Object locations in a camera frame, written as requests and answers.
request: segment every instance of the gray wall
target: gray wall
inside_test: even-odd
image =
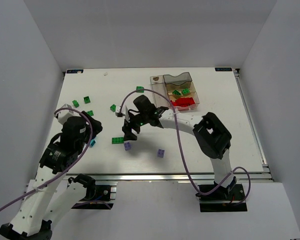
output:
[[[69,68],[241,67],[276,0],[25,0]]]
[[[0,207],[35,176],[61,85],[62,72],[25,3],[0,0]],[[0,213],[0,225],[19,207]]]
[[[300,0],[276,3],[241,80],[270,170],[283,182],[300,228]]]

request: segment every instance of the purple cable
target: purple cable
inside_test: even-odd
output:
[[[212,190],[208,191],[208,192],[202,192],[199,190],[199,188],[197,187],[197,185],[195,184],[195,182],[193,181],[191,175],[190,175],[190,172],[188,170],[188,167],[187,167],[187,163],[186,163],[186,160],[185,160],[185,156],[184,156],[184,151],[182,150],[182,145],[181,145],[181,139],[180,139],[180,132],[179,132],[179,125],[178,125],[178,119],[177,119],[177,115],[176,115],[176,110],[175,110],[175,107],[173,106],[173,104],[170,102],[170,100],[165,97],[164,95],[156,92],[156,91],[153,91],[153,90],[150,90],[150,89],[142,89],[144,91],[148,91],[148,92],[152,92],[152,93],[155,93],[155,94],[158,94],[159,96],[161,96],[162,98],[164,98],[165,100],[168,101],[168,103],[171,105],[172,107],[172,110],[173,110],[173,113],[174,113],[174,122],[175,122],[175,130],[176,130],[176,137],[177,137],[177,140],[178,140],[178,144],[179,144],[179,149],[180,149],[180,155],[181,155],[181,159],[182,159],[182,163],[183,163],[183,166],[184,166],[184,170],[192,184],[192,186],[194,187],[194,189],[200,194],[200,195],[203,195],[203,196],[207,196],[207,195],[210,195],[212,194],[214,191],[216,191],[226,180],[228,177],[230,177],[230,175],[232,174],[231,172],[229,172],[222,180],[221,182],[215,186]],[[122,112],[122,108],[124,106],[124,103],[125,101],[127,100],[127,98],[133,94],[133,93],[136,93],[138,90],[134,90],[132,92],[130,92],[122,101],[121,103],[121,107],[120,107],[120,113]],[[250,179],[250,175],[248,173],[248,171],[246,169],[244,169],[243,167],[241,166],[237,166],[236,168],[233,169],[233,173],[237,170],[237,169],[242,169],[243,171],[245,171],[245,173],[247,174],[248,176],[248,181],[249,181],[249,187],[248,187],[248,192],[246,193],[245,197],[240,201],[238,202],[237,204],[240,204],[242,203],[243,201],[245,201],[250,193],[250,189],[251,189],[251,179]]]
[[[80,207],[80,206],[83,206],[83,205],[87,205],[87,204],[90,204],[90,203],[103,203],[104,205],[106,205],[106,207],[108,209],[111,210],[111,207],[108,203],[106,203],[105,201],[102,201],[102,200],[91,200],[91,201],[85,201],[83,203],[77,203],[75,204],[73,207],[76,208],[76,207]]]
[[[91,142],[92,140],[92,132],[93,132],[93,129],[92,129],[92,125],[91,125],[91,122],[89,121],[89,119],[83,114],[81,113],[80,111],[76,110],[76,109],[73,109],[73,108],[69,108],[69,107],[62,107],[62,108],[59,108],[57,109],[54,114],[57,114],[58,112],[62,111],[62,110],[71,110],[71,111],[74,111],[76,112],[77,114],[79,114],[81,117],[83,117],[87,123],[89,124],[89,127],[90,127],[90,136],[89,136],[89,141],[88,143]],[[86,151],[88,150],[89,148],[89,144],[87,144],[85,146],[85,148],[83,149],[82,153],[80,154],[80,156],[68,167],[66,168],[63,172],[61,172],[60,174],[58,174],[57,176],[55,176],[54,178],[46,181],[45,183],[41,184],[40,186],[38,186],[37,188],[38,189],[43,189],[44,187],[46,187],[47,185],[49,185],[50,183],[52,183],[53,181],[57,180],[58,178],[60,178],[62,175],[66,174],[77,162],[79,162],[79,160],[83,157],[83,155],[86,153]],[[12,204],[16,203],[17,201],[27,197],[27,196],[30,196],[32,194],[34,194],[36,192],[35,189],[31,190],[31,191],[28,191],[27,193],[23,194],[22,196],[12,200],[11,202],[7,203],[6,205],[4,205],[3,207],[0,208],[0,212],[4,209],[6,209],[7,207],[11,206]]]

